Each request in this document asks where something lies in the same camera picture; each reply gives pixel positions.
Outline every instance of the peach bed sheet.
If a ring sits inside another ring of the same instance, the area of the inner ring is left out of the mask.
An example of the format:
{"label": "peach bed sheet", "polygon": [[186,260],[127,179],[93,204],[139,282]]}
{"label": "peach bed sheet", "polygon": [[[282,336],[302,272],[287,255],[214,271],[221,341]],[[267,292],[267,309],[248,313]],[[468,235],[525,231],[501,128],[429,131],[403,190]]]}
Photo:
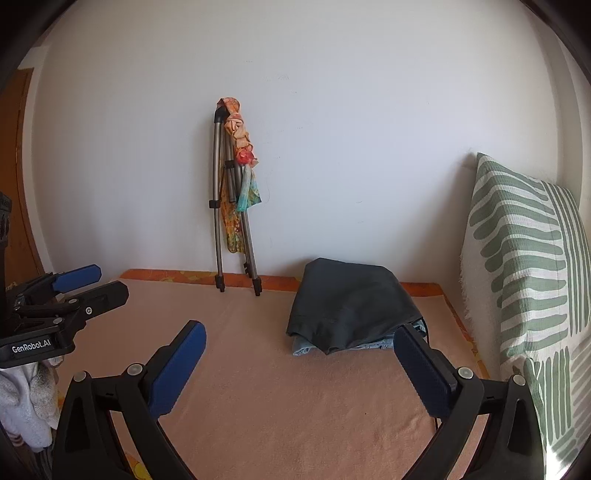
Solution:
{"label": "peach bed sheet", "polygon": [[[434,433],[433,420],[392,351],[291,355],[285,335],[294,293],[124,280],[124,307],[91,320],[59,369],[120,374],[145,363],[189,319],[207,348],[173,411],[160,423],[200,480],[398,479]],[[415,297],[431,345],[480,373],[443,296]],[[450,478],[461,478],[482,433],[479,419]],[[126,452],[139,459],[120,415]]]}

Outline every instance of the silver screw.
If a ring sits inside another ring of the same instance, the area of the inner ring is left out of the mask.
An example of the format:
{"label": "silver screw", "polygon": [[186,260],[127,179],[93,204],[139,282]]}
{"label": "silver screw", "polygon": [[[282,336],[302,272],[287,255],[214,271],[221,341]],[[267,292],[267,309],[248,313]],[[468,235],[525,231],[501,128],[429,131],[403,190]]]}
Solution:
{"label": "silver screw", "polygon": [[525,378],[523,378],[521,375],[516,375],[513,377],[513,382],[515,382],[520,387],[523,387],[525,385]]}
{"label": "silver screw", "polygon": [[74,382],[81,382],[86,378],[86,372],[76,372],[74,374]]}
{"label": "silver screw", "polygon": [[144,367],[142,367],[140,364],[131,364],[129,367],[127,367],[127,373],[129,375],[139,375],[143,369]]}
{"label": "silver screw", "polygon": [[460,377],[465,378],[466,380],[470,380],[474,376],[474,372],[470,370],[468,367],[460,367],[457,369],[457,374]]}

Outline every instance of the wooden door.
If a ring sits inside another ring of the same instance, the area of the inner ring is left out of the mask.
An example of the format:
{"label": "wooden door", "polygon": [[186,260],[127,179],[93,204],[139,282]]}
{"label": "wooden door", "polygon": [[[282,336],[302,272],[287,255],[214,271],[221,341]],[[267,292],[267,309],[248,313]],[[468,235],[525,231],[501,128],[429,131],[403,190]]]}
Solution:
{"label": "wooden door", "polygon": [[22,123],[32,72],[33,69],[17,70],[0,92],[0,192],[12,200],[11,229],[5,252],[7,286],[43,273],[22,186]]}

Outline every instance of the white towel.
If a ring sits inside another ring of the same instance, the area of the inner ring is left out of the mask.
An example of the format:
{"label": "white towel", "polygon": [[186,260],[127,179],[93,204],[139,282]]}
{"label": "white towel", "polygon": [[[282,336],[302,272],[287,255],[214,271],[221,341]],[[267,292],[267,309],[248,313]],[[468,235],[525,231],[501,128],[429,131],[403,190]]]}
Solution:
{"label": "white towel", "polygon": [[56,375],[60,358],[0,369],[0,423],[15,445],[33,451],[49,447],[60,418]]}

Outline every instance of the blue gripper pad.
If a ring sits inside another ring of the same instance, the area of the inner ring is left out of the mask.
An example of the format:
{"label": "blue gripper pad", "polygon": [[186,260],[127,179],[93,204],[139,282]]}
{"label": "blue gripper pad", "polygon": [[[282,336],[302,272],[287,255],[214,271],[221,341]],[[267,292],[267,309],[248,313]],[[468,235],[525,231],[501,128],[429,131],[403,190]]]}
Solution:
{"label": "blue gripper pad", "polygon": [[412,326],[402,325],[394,335],[394,353],[429,415],[448,418],[457,380],[438,357],[438,351],[431,350]]}
{"label": "blue gripper pad", "polygon": [[147,363],[148,408],[152,418],[158,419],[173,409],[205,350],[206,339],[203,324],[190,320],[172,343],[159,348]]}
{"label": "blue gripper pad", "polygon": [[56,293],[66,293],[98,282],[101,275],[102,272],[98,265],[88,265],[59,274],[52,288]]}

